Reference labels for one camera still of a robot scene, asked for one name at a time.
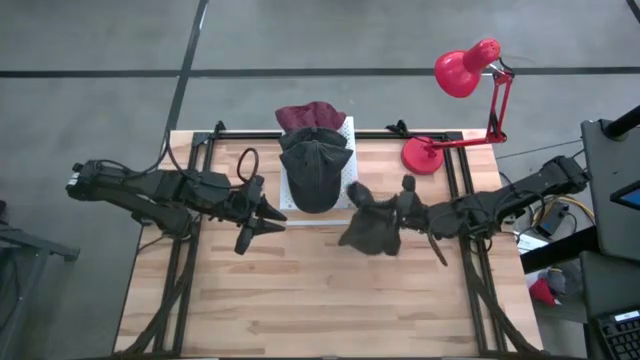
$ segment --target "concrete floor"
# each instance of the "concrete floor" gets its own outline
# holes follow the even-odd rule
[[[0,0],[0,70],[179,69],[198,0]],[[430,67],[496,37],[520,67],[637,66],[640,24],[625,1],[211,0],[194,69]],[[491,83],[468,99],[433,77],[192,79],[179,129],[276,128],[283,105],[325,100],[358,128],[482,127]],[[638,104],[639,75],[517,77],[498,156],[578,139],[583,120]],[[69,199],[75,162],[142,168],[158,154],[176,79],[0,79],[0,199],[9,221],[82,248],[50,261],[24,359],[110,353],[140,231],[113,206]],[[580,144],[499,160],[516,180]],[[587,193],[580,199],[590,204]],[[580,217],[580,226],[586,220]],[[584,356],[579,324],[539,318],[545,348]]]

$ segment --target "red desk lamp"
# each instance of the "red desk lamp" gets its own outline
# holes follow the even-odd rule
[[[499,60],[502,69],[491,63]],[[456,50],[448,52],[438,58],[435,65],[435,76],[438,84],[447,94],[464,98],[476,89],[480,82],[482,71],[486,67],[493,69],[493,98],[489,111],[489,124],[484,138],[433,141],[428,137],[413,137],[407,141],[402,149],[402,162],[411,172],[419,175],[433,174],[442,165],[444,155],[442,149],[470,145],[493,144],[507,141],[502,132],[502,121],[507,109],[509,90],[515,74],[500,58],[500,44],[495,39],[484,39],[468,51]],[[500,109],[500,116],[496,116],[496,100],[501,85],[504,85],[504,95]]]

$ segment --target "lamp base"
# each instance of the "lamp base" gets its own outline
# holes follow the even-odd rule
[[[434,149],[433,140],[421,137],[409,139],[402,148],[401,159],[404,166],[414,174],[430,175],[438,171],[444,161],[444,153]]]

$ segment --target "lamp arm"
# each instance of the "lamp arm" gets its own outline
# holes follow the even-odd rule
[[[487,134],[484,138],[453,140],[434,142],[433,149],[445,149],[454,147],[464,147],[473,145],[495,144],[507,141],[507,135],[502,132],[502,123],[504,115],[507,111],[507,102],[509,101],[509,92],[515,75],[510,71],[494,70],[493,74],[493,96],[491,97],[491,108],[489,110],[489,123],[487,124]],[[496,102],[500,87],[504,85],[504,93],[502,96],[502,105],[500,107],[500,115],[496,115]]]

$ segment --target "lamp shade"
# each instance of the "lamp shade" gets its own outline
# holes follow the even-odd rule
[[[500,44],[497,40],[480,40],[468,51],[456,50],[440,56],[434,69],[436,80],[447,94],[467,97],[478,86],[482,70],[499,57]]]

